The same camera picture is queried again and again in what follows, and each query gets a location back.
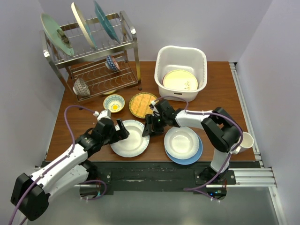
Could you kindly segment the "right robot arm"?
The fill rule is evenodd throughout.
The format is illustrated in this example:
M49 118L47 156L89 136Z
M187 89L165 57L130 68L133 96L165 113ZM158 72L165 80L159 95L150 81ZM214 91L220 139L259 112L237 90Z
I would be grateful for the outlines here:
M186 107L175 110L163 98L151 102L152 114L145 117L142 136L160 135L164 127L188 127L205 131L210 143L214 147L213 160L207 171L207 181L198 188L214 183L220 184L225 179L225 172L229 160L244 139L241 127L222 107L212 111L190 111Z

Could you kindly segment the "woven bamboo tray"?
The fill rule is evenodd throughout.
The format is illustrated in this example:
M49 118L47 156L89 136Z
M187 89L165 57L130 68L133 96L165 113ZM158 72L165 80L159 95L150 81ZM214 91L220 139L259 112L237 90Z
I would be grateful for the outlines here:
M152 114L149 107L157 97L149 92L141 92L134 95L129 101L129 110L137 118L145 119L146 114Z

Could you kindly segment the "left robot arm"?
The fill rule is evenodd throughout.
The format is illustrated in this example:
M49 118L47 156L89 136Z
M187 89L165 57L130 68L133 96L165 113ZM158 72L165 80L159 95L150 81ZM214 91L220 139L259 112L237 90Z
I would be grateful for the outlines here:
M54 161L31 175L22 173L16 178L11 195L15 206L12 224L17 211L25 219L34 221L48 208L50 199L68 190L71 186L97 179L97 172L88 158L100 151L104 145L117 143L129 137L121 119L118 125L109 118L101 118L94 128L89 128L75 139L74 143Z

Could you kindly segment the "green cream leaf plate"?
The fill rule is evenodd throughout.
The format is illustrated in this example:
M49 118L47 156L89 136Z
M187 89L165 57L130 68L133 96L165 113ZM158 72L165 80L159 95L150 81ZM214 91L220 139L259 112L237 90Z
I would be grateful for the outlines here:
M192 73L178 69L165 75L164 87L173 90L194 91L198 89L198 81Z

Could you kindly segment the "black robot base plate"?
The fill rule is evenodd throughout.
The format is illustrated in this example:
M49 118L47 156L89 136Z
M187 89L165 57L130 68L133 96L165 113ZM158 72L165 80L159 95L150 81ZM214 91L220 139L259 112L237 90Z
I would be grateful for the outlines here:
M52 194L80 185L83 196L113 195L117 191L182 192L209 181L209 164L196 162L85 162L75 166L50 186Z

